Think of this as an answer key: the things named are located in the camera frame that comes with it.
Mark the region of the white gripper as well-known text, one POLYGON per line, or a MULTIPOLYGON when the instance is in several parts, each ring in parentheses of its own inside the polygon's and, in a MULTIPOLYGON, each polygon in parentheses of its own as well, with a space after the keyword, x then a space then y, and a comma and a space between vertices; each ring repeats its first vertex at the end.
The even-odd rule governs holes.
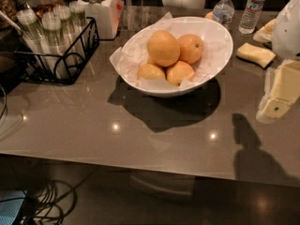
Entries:
POLYGON ((264 96, 256 120, 270 124, 282 118, 300 98, 300 0, 290 0, 276 18, 272 50, 286 59, 265 74, 264 96))

